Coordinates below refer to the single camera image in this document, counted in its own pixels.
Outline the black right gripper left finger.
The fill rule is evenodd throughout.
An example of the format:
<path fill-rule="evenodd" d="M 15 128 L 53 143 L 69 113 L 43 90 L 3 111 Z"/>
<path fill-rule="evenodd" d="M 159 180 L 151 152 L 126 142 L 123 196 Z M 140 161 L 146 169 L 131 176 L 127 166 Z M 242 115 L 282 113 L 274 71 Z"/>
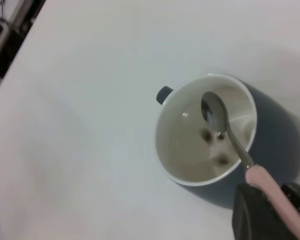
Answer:
<path fill-rule="evenodd" d="M 232 213 L 236 240 L 295 240 L 274 207 L 258 188 L 237 185 Z"/>

